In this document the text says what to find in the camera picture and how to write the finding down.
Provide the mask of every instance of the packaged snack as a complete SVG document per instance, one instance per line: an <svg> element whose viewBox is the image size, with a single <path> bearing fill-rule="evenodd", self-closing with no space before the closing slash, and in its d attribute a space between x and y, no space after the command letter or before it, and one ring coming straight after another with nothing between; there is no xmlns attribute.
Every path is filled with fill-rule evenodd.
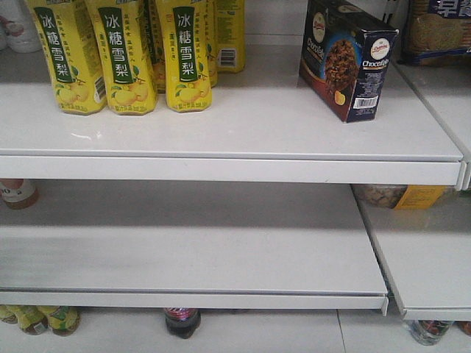
<svg viewBox="0 0 471 353"><path fill-rule="evenodd" d="M451 186L354 184L353 193L373 206L396 210L424 210L458 195Z"/></svg>
<svg viewBox="0 0 471 353"><path fill-rule="evenodd" d="M403 59L413 65L471 63L469 0L411 0Z"/></svg>
<svg viewBox="0 0 471 353"><path fill-rule="evenodd" d="M397 33L345 0L309 0L300 76L343 122L371 120Z"/></svg>

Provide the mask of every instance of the yellow bottle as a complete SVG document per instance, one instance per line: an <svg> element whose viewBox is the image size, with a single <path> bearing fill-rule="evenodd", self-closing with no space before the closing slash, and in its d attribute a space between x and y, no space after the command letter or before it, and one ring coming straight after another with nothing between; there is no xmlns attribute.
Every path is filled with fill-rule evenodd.
<svg viewBox="0 0 471 353"><path fill-rule="evenodd" d="M216 40L216 0L206 0L205 33L208 50L208 70L211 87L218 83L218 65L216 61L218 42Z"/></svg>
<svg viewBox="0 0 471 353"><path fill-rule="evenodd" d="M76 307L37 306L47 317L52 332L59 336L69 336L75 332L80 323L80 314Z"/></svg>
<svg viewBox="0 0 471 353"><path fill-rule="evenodd" d="M157 92L165 93L165 57L163 55L162 30L160 29L155 0L144 0L144 20Z"/></svg>
<svg viewBox="0 0 471 353"><path fill-rule="evenodd" d="M7 309L6 305L0 304L0 320L7 324L16 324L18 319L15 314Z"/></svg>
<svg viewBox="0 0 471 353"><path fill-rule="evenodd" d="M156 0L166 61L167 105L200 111L212 102L206 49L206 0Z"/></svg>
<svg viewBox="0 0 471 353"><path fill-rule="evenodd" d="M218 71L239 72L245 67L244 0L216 0Z"/></svg>
<svg viewBox="0 0 471 353"><path fill-rule="evenodd" d="M157 91L145 38L143 0L86 0L102 59L108 107L117 114L155 109Z"/></svg>
<svg viewBox="0 0 471 353"><path fill-rule="evenodd" d="M6 305L18 319L21 331L28 335L39 335L47 330L47 318L32 305Z"/></svg>
<svg viewBox="0 0 471 353"><path fill-rule="evenodd" d="M84 0L26 0L59 108L87 115L106 105L105 83Z"/></svg>

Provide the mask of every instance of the dark bottle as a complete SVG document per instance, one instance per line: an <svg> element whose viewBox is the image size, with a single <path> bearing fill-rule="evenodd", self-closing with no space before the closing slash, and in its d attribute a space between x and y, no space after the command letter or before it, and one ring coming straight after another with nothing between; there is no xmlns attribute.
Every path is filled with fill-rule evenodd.
<svg viewBox="0 0 471 353"><path fill-rule="evenodd" d="M192 307L165 307L167 330L180 338L190 338L201 322L201 313Z"/></svg>

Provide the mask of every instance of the cereal box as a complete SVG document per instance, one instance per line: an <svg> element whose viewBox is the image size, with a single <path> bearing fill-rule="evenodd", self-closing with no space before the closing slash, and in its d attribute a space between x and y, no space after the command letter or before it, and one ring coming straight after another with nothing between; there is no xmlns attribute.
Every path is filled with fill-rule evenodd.
<svg viewBox="0 0 471 353"><path fill-rule="evenodd" d="M300 76L343 122L372 120L398 32L345 0L309 0Z"/></svg>

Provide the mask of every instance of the barcode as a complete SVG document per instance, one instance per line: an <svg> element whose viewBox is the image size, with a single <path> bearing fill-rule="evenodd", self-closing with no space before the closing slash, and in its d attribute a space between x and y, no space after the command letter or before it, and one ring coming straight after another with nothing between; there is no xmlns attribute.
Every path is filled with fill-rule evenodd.
<svg viewBox="0 0 471 353"><path fill-rule="evenodd" d="M103 97L105 97L105 94L106 94L105 80L103 79L103 76L99 77L95 81L95 90L96 90L96 93L98 94L97 101L102 101Z"/></svg>
<svg viewBox="0 0 471 353"><path fill-rule="evenodd" d="M353 109L373 108L376 107L377 102L378 96L373 98L356 98L355 104L353 105Z"/></svg>
<svg viewBox="0 0 471 353"><path fill-rule="evenodd" d="M221 49L219 51L218 65L235 68L237 51L235 49Z"/></svg>

